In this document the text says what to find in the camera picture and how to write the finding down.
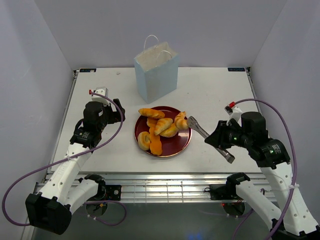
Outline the oval yellow bun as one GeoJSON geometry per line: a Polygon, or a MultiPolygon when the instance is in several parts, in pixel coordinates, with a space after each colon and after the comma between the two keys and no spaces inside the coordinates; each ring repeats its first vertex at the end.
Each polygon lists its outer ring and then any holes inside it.
{"type": "Polygon", "coordinates": [[[174,123],[172,123],[169,128],[162,131],[159,135],[161,137],[171,138],[171,137],[175,136],[178,132],[179,132],[179,129],[176,127],[176,125],[174,123]]]}

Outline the dark red round plate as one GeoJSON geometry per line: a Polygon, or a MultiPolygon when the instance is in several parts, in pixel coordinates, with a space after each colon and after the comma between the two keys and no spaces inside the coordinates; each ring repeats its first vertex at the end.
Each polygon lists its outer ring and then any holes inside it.
{"type": "MultiPolygon", "coordinates": [[[[174,119],[180,111],[174,107],[170,106],[156,106],[152,109],[162,111],[165,113],[166,118],[174,119]]],[[[139,116],[134,127],[134,137],[138,142],[138,136],[142,132],[147,132],[150,127],[147,125],[147,117],[139,116]]],[[[145,152],[158,158],[168,158],[177,155],[182,150],[184,150],[190,143],[192,137],[192,130],[190,128],[185,130],[179,130],[172,137],[165,137],[159,135],[159,140],[161,141],[162,152],[160,155],[153,154],[150,150],[145,152]]]]}

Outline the metal tongs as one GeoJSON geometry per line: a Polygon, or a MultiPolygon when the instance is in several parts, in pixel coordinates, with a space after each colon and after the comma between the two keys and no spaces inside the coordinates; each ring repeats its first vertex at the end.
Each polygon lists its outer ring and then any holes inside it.
{"type": "MultiPolygon", "coordinates": [[[[187,125],[189,128],[199,133],[204,139],[209,137],[209,134],[199,125],[198,121],[193,116],[190,116],[187,119],[187,125]]],[[[233,163],[233,161],[235,160],[235,157],[231,153],[219,147],[214,146],[214,148],[226,159],[228,163],[230,164],[233,163]]]]}

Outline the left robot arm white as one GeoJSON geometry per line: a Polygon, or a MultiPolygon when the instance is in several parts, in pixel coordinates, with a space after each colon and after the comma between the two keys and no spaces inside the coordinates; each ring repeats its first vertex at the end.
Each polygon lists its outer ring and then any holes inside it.
{"type": "Polygon", "coordinates": [[[26,198],[27,215],[32,226],[61,235],[67,230],[73,213],[86,201],[106,200],[107,187],[100,175],[89,174],[81,178],[76,188],[72,188],[72,184],[102,140],[104,128],[125,120],[125,109],[119,99],[115,98],[113,103],[116,111],[99,96],[85,105],[83,118],[76,124],[70,139],[66,161],[58,164],[37,194],[31,193],[26,198]]]}

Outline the blue label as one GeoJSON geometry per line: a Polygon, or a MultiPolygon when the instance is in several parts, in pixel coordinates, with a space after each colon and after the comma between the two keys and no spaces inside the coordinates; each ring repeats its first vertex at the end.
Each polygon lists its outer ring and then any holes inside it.
{"type": "Polygon", "coordinates": [[[79,70],[80,73],[95,73],[96,71],[96,68],[81,68],[79,70]]]}
{"type": "Polygon", "coordinates": [[[245,72],[246,71],[244,67],[228,67],[227,70],[229,72],[245,72]]]}

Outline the light blue paper bag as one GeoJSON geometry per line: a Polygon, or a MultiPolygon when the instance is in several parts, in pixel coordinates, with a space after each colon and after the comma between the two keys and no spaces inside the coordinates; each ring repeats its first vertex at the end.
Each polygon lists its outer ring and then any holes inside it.
{"type": "Polygon", "coordinates": [[[139,95],[150,104],[174,91],[178,85],[180,56],[168,44],[157,42],[134,58],[136,84],[139,95]]]}

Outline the pointed cone bread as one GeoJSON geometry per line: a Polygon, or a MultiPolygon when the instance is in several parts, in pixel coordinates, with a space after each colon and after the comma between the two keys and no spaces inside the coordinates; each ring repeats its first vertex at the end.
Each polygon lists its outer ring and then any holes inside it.
{"type": "Polygon", "coordinates": [[[154,135],[157,136],[164,130],[168,129],[173,123],[172,118],[160,118],[154,128],[154,135]]]}

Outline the long orange bread strip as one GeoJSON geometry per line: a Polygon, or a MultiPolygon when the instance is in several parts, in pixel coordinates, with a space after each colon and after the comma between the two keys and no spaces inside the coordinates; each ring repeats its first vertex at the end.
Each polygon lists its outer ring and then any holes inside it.
{"type": "Polygon", "coordinates": [[[155,135],[155,126],[149,129],[150,152],[153,155],[160,156],[162,154],[162,142],[159,135],[155,135]]]}

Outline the blue label left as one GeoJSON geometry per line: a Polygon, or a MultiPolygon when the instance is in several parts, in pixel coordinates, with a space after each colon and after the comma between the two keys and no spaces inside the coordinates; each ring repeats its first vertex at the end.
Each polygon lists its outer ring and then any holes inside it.
{"type": "Polygon", "coordinates": [[[96,68],[81,68],[79,70],[80,73],[95,73],[96,71],[96,68]]]}

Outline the blue label right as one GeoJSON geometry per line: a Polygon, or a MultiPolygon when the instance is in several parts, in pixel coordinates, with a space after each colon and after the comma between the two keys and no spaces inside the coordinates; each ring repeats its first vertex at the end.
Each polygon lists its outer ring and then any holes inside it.
{"type": "Polygon", "coordinates": [[[227,70],[229,72],[245,72],[246,71],[244,67],[228,67],[227,70]]]}

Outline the striped croissant bread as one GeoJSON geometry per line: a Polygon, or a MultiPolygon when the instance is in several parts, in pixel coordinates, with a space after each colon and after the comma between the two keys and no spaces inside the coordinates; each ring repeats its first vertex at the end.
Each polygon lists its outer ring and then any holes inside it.
{"type": "Polygon", "coordinates": [[[174,118],[174,124],[179,130],[187,130],[189,128],[186,115],[186,112],[183,111],[174,118]]]}

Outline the aluminium frame rail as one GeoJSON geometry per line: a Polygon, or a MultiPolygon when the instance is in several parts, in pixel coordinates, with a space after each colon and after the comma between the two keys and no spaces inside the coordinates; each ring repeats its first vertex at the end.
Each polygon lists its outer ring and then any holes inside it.
{"type": "Polygon", "coordinates": [[[103,174],[108,185],[121,185],[120,201],[126,204],[209,203],[205,188],[218,187],[229,174],[103,174]]]}

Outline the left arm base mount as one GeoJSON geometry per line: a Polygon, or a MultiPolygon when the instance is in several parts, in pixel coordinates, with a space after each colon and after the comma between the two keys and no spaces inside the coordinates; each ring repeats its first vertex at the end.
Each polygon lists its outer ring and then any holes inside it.
{"type": "Polygon", "coordinates": [[[103,185],[98,186],[97,194],[90,197],[89,201],[119,201],[121,199],[122,186],[121,185],[103,185]]]}

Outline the long glazed bread top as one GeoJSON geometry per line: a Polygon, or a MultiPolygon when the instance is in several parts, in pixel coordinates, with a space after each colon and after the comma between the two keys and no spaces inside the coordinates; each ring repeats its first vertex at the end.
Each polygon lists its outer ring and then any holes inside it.
{"type": "Polygon", "coordinates": [[[148,117],[148,118],[161,119],[165,117],[164,112],[153,109],[153,108],[140,108],[138,112],[140,113],[141,116],[148,117]]]}

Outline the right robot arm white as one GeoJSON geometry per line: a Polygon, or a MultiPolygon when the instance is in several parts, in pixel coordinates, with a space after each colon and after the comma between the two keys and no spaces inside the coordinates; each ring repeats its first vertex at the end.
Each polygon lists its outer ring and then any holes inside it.
{"type": "Polygon", "coordinates": [[[320,225],[310,213],[297,184],[288,152],[281,141],[270,138],[266,120],[259,112],[245,112],[241,123],[231,118],[218,122],[212,134],[204,133],[205,143],[225,151],[244,148],[265,175],[278,203],[275,206],[243,172],[227,178],[225,193],[244,199],[263,219],[273,240],[318,240],[320,225]]]}

